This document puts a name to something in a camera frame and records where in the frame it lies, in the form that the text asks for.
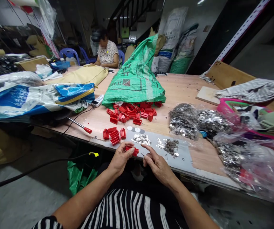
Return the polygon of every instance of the red handle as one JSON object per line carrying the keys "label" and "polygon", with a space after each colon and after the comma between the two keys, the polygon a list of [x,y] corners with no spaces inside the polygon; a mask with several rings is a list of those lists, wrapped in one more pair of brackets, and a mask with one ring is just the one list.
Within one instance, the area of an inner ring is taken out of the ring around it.
{"label": "red handle", "polygon": [[85,130],[87,133],[89,133],[89,134],[91,134],[91,133],[92,133],[92,130],[91,130],[91,129],[89,129],[89,128],[84,127],[84,130]]}

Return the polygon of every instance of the cardboard box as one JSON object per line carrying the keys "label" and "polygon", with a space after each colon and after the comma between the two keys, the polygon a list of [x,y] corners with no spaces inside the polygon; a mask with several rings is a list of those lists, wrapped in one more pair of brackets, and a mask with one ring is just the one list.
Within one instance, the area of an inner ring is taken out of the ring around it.
{"label": "cardboard box", "polygon": [[19,69],[22,71],[30,71],[30,72],[35,72],[36,71],[36,65],[37,64],[47,64],[49,65],[48,61],[46,60],[45,57],[34,57],[29,60],[22,60],[20,62],[15,62],[14,63]]}

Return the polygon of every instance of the woman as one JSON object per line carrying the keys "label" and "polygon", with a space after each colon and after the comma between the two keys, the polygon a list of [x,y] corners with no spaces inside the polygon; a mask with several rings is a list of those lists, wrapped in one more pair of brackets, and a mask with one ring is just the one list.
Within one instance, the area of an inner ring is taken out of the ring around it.
{"label": "woman", "polygon": [[92,41],[99,43],[98,58],[94,64],[102,67],[118,68],[118,48],[114,42],[108,39],[106,29],[103,27],[95,29],[92,33]]}
{"label": "woman", "polygon": [[134,144],[123,142],[95,180],[34,228],[219,228],[152,147],[141,144],[149,151],[143,165],[157,182],[137,182],[124,172],[134,152],[126,146]]}

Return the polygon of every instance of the chair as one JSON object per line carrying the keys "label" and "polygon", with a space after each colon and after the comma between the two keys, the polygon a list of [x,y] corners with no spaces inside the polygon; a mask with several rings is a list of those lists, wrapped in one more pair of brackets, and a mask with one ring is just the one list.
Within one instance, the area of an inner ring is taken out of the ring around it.
{"label": "chair", "polygon": [[118,49],[118,52],[119,52],[119,63],[120,63],[120,59],[122,59],[122,65],[123,65],[124,64],[124,52],[119,49]]}
{"label": "chair", "polygon": [[78,65],[80,66],[80,60],[79,60],[79,56],[78,53],[72,49],[72,48],[64,48],[60,51],[60,57],[63,58],[63,55],[67,56],[68,58],[74,57],[77,59],[78,61]]}
{"label": "chair", "polygon": [[88,58],[85,50],[82,47],[80,47],[80,46],[79,46],[79,48],[80,48],[80,51],[81,51],[81,53],[82,53],[82,55],[83,55],[83,57],[85,59],[86,64],[94,63],[94,62],[97,61],[96,58]]}

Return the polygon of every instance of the floor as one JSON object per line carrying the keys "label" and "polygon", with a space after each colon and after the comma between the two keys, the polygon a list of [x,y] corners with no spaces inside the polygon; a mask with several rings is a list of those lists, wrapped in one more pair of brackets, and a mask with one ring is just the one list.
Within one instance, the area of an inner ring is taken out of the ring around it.
{"label": "floor", "polygon": [[[0,165],[0,181],[44,162],[67,158],[71,149],[42,137],[30,137],[32,151],[8,165]],[[71,197],[67,162],[45,166],[0,188],[0,228],[32,228]]]}

